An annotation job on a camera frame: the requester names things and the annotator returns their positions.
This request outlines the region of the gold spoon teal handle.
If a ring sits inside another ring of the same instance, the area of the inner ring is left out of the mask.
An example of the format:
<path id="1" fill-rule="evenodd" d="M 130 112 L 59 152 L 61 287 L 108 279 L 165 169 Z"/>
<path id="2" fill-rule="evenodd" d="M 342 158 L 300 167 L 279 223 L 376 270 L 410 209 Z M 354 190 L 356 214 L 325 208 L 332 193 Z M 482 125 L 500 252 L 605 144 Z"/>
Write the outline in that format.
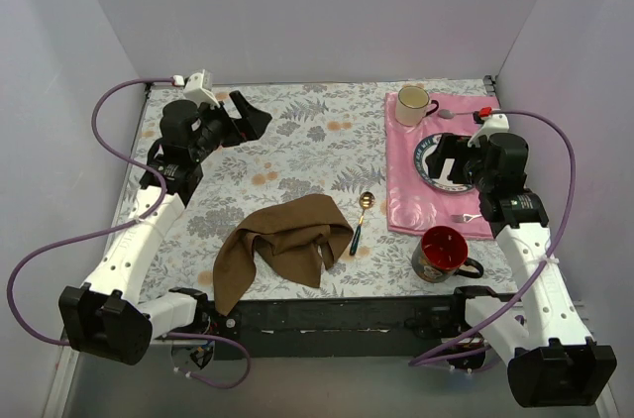
<path id="1" fill-rule="evenodd" d="M 357 253 L 365 215 L 367 211 L 374 205 L 374 202 L 375 202 L 375 197 L 370 191 L 366 191 L 361 194 L 359 199 L 359 205 L 362 208 L 362 214 L 350 244 L 349 255 L 351 257 L 353 257 Z"/>

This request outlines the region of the brown cloth napkin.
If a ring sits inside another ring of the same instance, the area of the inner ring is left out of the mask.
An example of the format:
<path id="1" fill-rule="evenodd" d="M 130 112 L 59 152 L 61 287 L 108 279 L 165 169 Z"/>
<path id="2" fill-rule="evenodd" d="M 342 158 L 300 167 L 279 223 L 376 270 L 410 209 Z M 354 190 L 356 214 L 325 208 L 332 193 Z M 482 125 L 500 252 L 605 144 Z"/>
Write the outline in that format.
<path id="1" fill-rule="evenodd" d="M 255 255 L 281 278 L 318 288 L 354 232 L 332 197 L 309 194 L 250 214 L 228 236 L 213 266 L 214 304 L 226 316 L 253 284 Z"/>

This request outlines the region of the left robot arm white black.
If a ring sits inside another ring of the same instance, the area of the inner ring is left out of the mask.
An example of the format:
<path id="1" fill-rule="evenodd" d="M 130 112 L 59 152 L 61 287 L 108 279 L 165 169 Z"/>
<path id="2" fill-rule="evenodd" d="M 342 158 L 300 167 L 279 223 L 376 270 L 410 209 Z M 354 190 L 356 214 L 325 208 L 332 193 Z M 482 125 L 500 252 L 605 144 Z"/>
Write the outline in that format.
<path id="1" fill-rule="evenodd" d="M 198 339 L 209 331 L 205 293 L 174 288 L 149 302 L 141 302 L 140 294 L 163 239 L 202 180 L 202 162 L 219 148 L 259 139 L 271 121 L 269 113 L 252 106 L 241 92 L 231 92 L 230 98 L 236 118 L 222 103 L 212 104 L 208 95 L 196 99 L 188 94 L 163 107 L 160 136 L 148 153 L 131 227 L 115 237 L 81 286 L 66 287 L 59 298 L 73 349 L 134 365 L 160 336 L 183 332 Z"/>

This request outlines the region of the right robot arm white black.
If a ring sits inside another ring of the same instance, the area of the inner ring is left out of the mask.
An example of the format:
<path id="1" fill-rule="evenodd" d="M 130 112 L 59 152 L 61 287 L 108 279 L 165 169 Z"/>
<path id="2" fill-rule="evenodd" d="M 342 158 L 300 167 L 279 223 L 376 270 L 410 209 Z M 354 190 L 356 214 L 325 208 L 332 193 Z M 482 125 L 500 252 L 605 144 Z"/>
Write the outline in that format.
<path id="1" fill-rule="evenodd" d="M 517 293 L 471 296 L 448 312 L 460 336 L 481 333 L 506 365 L 509 387 L 522 407 L 590 406 L 617 366 L 576 311 L 556 258 L 548 216 L 525 185 L 529 148 L 514 134 L 471 141 L 444 134 L 425 163 L 432 178 L 446 160 L 450 181 L 474 187 L 479 209 L 511 267 Z"/>

